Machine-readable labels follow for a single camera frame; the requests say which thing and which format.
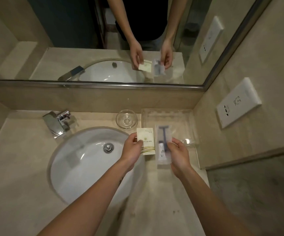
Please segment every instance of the reflected hand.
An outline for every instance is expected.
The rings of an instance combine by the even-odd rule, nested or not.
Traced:
[[[133,40],[129,41],[130,46],[130,58],[132,69],[138,70],[139,64],[143,64],[143,52],[140,43],[134,38]]]
[[[165,39],[162,45],[162,49],[160,51],[160,64],[165,66],[165,69],[171,67],[172,64],[172,44],[170,39]]]
[[[131,133],[128,139],[124,142],[122,154],[119,161],[122,161],[128,166],[128,171],[131,171],[134,164],[139,159],[141,154],[141,147],[143,146],[143,141],[140,140],[134,143],[133,140],[137,137],[137,133]]]
[[[167,146],[171,151],[171,169],[176,177],[180,178],[182,172],[191,167],[189,151],[186,146],[176,138],[172,138],[172,142],[167,142]]]

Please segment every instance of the sink drain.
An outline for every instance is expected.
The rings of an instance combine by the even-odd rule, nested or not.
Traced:
[[[105,153],[111,153],[113,150],[114,150],[114,145],[112,144],[112,143],[106,143],[105,145],[104,145],[104,152]]]

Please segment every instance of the oval sink basin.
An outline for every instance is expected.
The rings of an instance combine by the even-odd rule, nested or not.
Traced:
[[[57,194],[68,204],[77,199],[120,158],[127,138],[117,129],[97,127],[80,131],[61,144],[50,167],[50,180]],[[142,168],[144,159],[140,157],[124,177],[110,206],[128,198],[143,174]]]
[[[80,75],[80,81],[95,82],[144,82],[141,71],[132,69],[131,63],[120,60],[106,60],[91,65]]]

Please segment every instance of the tattoo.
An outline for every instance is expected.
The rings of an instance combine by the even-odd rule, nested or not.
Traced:
[[[121,184],[121,182],[122,182],[123,179],[124,179],[124,177],[122,177],[121,180],[119,181],[119,186],[120,186],[120,184]]]

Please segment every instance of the reflected faucet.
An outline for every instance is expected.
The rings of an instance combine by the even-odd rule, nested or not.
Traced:
[[[59,77],[58,81],[62,81],[62,82],[72,81],[75,78],[79,77],[84,72],[85,72],[85,69],[81,66],[78,66],[78,67],[72,69],[71,71],[69,71],[68,73]]]
[[[70,115],[71,113],[66,110],[58,114],[51,111],[43,116],[43,120],[54,135],[54,138],[61,136],[70,129],[69,125],[65,122],[67,119],[70,119]]]

